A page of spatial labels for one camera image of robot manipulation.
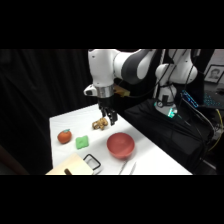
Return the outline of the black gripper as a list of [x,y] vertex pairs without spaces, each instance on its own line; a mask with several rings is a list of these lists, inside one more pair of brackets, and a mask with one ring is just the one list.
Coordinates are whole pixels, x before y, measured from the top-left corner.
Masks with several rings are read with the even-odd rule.
[[110,119],[110,124],[114,125],[118,120],[117,113],[114,110],[114,97],[99,98],[98,99],[99,109],[102,112],[102,116],[108,116]]

